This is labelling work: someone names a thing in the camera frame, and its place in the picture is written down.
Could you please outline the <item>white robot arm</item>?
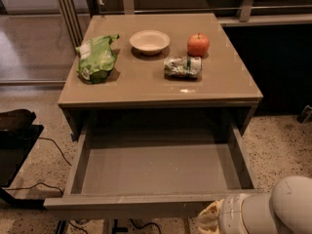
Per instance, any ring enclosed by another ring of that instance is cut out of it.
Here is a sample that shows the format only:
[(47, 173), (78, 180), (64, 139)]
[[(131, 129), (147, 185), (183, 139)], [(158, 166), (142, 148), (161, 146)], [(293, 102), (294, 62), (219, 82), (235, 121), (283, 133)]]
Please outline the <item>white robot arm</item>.
[(312, 234), (312, 179), (288, 176), (269, 193), (227, 196), (196, 220), (202, 234)]

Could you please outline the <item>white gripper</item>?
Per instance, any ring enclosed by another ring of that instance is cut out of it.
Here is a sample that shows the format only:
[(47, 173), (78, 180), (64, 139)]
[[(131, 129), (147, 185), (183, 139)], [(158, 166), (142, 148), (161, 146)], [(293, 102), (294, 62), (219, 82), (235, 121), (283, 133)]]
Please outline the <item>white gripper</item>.
[(243, 203), (248, 194), (233, 194), (210, 203), (196, 217), (201, 234), (249, 234), (243, 221)]

